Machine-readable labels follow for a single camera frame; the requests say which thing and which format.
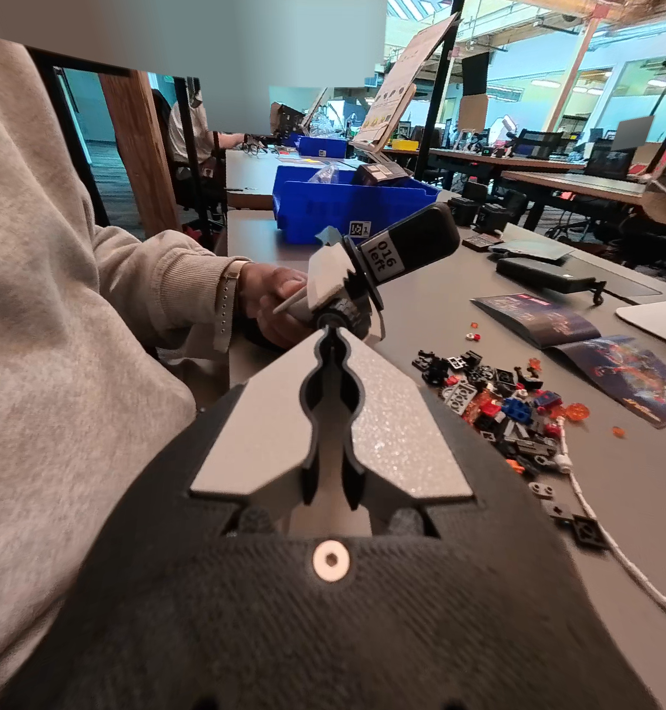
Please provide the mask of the black square lego plate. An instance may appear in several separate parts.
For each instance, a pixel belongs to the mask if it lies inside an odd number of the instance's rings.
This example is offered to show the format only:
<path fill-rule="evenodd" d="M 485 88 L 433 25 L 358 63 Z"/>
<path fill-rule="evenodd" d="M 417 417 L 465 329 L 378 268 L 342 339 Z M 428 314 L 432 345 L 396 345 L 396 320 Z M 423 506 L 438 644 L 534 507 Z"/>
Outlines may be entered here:
<path fill-rule="evenodd" d="M 570 527 L 578 546 L 594 550 L 609 549 L 606 536 L 595 519 L 574 514 L 570 520 Z"/>

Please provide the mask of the dark cardboard box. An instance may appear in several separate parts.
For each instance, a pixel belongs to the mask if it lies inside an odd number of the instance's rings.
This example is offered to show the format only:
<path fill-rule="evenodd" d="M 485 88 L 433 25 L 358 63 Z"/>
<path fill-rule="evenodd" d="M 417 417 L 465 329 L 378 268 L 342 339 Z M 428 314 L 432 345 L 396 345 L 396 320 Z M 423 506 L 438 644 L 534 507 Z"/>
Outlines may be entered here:
<path fill-rule="evenodd" d="M 410 173 L 398 163 L 363 163 L 356 168 L 351 184 L 361 187 L 398 187 L 408 179 Z"/>

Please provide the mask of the black metal pole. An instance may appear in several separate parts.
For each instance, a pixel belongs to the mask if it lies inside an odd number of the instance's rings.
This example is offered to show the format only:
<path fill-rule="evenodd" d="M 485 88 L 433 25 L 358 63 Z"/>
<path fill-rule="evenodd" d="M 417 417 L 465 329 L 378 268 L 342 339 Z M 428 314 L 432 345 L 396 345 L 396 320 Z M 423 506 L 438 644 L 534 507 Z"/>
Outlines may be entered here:
<path fill-rule="evenodd" d="M 451 5 L 451 11 L 453 14 L 453 22 L 451 22 L 450 27 L 446 30 L 443 41 L 441 42 L 441 55 L 437 67 L 437 72 L 435 75 L 435 81 L 433 84 L 433 91 L 430 97 L 430 105 L 427 112 L 427 119 L 423 129 L 423 136 L 420 142 L 420 146 L 417 152 L 417 162 L 416 169 L 414 173 L 414 178 L 421 182 L 423 181 L 423 176 L 425 170 L 427 169 L 427 161 L 431 148 L 431 142 L 433 134 L 435 133 L 435 125 L 437 116 L 441 107 L 443 97 L 446 93 L 445 86 L 449 69 L 451 65 L 452 52 L 454 49 L 454 44 L 456 42 L 458 26 L 461 22 L 462 11 L 464 8 L 465 1 L 453 1 Z"/>

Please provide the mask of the person's left forearm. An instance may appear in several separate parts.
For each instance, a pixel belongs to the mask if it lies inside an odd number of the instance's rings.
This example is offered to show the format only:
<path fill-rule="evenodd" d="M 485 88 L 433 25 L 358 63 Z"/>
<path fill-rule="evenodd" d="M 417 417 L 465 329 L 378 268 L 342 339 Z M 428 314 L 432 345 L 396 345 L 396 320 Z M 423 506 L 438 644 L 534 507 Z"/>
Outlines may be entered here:
<path fill-rule="evenodd" d="M 181 232 L 139 241 L 95 226 L 91 246 L 99 292 L 142 343 L 177 349 L 192 327 L 212 330 L 212 348 L 229 350 L 247 258 L 217 256 Z"/>

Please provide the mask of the person's left hand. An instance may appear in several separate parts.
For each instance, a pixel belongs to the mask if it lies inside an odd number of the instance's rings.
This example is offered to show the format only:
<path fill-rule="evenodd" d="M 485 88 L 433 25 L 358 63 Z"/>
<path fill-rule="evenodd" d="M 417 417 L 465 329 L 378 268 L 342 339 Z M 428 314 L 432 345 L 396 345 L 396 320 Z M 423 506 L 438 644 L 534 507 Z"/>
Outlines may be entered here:
<path fill-rule="evenodd" d="M 306 285 L 307 275 L 302 271 L 246 262 L 239 274 L 239 311 L 256 321 L 266 341 L 288 350 L 307 339 L 312 331 L 292 315 L 275 313 L 275 309 Z"/>

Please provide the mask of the person's grey hoodie torso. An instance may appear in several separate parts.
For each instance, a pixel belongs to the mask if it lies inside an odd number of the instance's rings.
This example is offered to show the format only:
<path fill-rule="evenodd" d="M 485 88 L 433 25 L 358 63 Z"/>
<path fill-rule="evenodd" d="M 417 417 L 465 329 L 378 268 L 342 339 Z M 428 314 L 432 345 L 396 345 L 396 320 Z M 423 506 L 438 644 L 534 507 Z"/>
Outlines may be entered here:
<path fill-rule="evenodd" d="M 0 694 L 115 504 L 195 418 L 162 347 L 101 296 L 95 226 L 35 64 L 0 39 Z"/>

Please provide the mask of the tilted picture board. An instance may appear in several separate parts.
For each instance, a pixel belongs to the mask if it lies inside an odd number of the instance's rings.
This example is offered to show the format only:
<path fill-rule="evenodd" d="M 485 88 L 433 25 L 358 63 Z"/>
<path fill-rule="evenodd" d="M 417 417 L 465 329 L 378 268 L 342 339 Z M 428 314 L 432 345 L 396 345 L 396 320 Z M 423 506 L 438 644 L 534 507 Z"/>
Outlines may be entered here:
<path fill-rule="evenodd" d="M 414 94 L 414 79 L 437 47 L 456 29 L 460 12 L 416 33 L 383 81 L 361 129 L 351 141 L 355 149 L 381 153 Z"/>

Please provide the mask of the pile of mixed lego pieces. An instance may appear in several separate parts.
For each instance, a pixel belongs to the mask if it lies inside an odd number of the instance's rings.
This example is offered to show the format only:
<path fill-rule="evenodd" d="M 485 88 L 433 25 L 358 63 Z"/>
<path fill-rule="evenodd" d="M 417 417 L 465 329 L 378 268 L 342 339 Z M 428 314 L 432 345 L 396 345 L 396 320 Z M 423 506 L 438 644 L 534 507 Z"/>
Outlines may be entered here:
<path fill-rule="evenodd" d="M 572 473 L 565 406 L 528 367 L 493 367 L 472 350 L 448 358 L 419 350 L 411 365 L 516 474 L 533 481 L 542 474 Z"/>

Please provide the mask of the black lego wheel grey hub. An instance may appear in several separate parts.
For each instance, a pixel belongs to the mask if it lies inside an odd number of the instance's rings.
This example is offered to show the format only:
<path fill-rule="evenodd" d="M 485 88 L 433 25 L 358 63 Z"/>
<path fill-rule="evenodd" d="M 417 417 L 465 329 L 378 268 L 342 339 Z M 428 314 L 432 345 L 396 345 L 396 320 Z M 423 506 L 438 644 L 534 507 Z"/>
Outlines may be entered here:
<path fill-rule="evenodd" d="M 325 326 L 344 327 L 359 339 L 364 339 L 371 328 L 371 311 L 353 300 L 337 297 L 317 310 L 312 322 L 318 329 Z"/>

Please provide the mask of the long wooden desk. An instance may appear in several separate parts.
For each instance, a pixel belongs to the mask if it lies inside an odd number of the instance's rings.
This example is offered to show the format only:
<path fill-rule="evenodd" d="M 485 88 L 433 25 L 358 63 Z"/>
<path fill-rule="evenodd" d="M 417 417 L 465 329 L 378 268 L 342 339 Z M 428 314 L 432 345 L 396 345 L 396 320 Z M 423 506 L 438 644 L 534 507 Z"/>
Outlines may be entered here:
<path fill-rule="evenodd" d="M 466 151 L 455 151 L 445 148 L 431 148 L 427 156 L 430 167 L 453 165 L 488 165 L 503 170 L 521 170 L 528 172 L 564 173 L 572 171 L 582 172 L 586 165 L 583 163 L 570 163 L 567 161 L 543 160 L 527 158 L 524 156 L 481 155 Z"/>

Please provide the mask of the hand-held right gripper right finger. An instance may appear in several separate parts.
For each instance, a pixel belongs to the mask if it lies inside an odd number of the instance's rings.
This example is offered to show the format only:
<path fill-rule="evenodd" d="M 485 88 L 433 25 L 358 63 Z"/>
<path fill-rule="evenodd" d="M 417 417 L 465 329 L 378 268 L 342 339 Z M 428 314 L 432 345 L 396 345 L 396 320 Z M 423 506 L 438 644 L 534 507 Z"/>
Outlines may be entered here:
<path fill-rule="evenodd" d="M 416 383 L 347 329 L 335 336 L 351 411 L 342 471 L 350 506 L 399 510 L 473 499 Z"/>

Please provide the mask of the clear plastic bag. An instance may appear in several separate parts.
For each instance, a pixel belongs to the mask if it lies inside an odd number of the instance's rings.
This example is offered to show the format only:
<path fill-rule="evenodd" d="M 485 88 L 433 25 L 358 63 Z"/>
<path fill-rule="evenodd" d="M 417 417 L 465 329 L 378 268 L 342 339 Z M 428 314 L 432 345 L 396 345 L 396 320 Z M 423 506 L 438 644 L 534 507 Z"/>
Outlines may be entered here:
<path fill-rule="evenodd" d="M 317 170 L 308 182 L 319 185 L 350 185 L 354 181 L 356 168 L 345 163 L 329 163 Z"/>

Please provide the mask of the wooden post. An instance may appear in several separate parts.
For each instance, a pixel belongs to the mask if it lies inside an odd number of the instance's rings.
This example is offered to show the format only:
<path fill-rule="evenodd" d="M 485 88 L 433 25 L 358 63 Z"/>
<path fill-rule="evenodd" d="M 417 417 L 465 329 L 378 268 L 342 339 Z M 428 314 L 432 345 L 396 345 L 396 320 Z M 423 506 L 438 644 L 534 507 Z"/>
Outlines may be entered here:
<path fill-rule="evenodd" d="M 99 73 L 115 142 L 147 237 L 180 231 L 152 88 L 146 72 Z"/>

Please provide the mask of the grey office desk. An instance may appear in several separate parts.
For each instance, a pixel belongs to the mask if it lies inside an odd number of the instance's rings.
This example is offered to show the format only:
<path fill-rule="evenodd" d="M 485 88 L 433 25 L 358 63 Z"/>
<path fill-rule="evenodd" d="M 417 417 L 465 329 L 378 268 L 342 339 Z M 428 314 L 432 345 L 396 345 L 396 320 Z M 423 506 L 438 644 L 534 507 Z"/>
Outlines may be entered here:
<path fill-rule="evenodd" d="M 306 168 L 315 165 L 301 159 L 284 161 L 271 153 L 253 155 L 241 150 L 227 150 L 225 192 L 228 209 L 271 212 L 273 186 L 280 166 Z"/>

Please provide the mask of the small blue plastic bin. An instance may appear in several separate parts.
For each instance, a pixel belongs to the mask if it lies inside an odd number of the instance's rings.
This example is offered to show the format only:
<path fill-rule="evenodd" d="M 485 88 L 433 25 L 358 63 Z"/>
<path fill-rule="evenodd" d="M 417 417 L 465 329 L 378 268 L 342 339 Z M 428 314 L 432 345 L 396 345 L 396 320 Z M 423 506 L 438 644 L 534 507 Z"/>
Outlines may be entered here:
<path fill-rule="evenodd" d="M 348 143 L 344 138 L 302 136 L 297 145 L 301 156 L 311 158 L 346 158 Z"/>

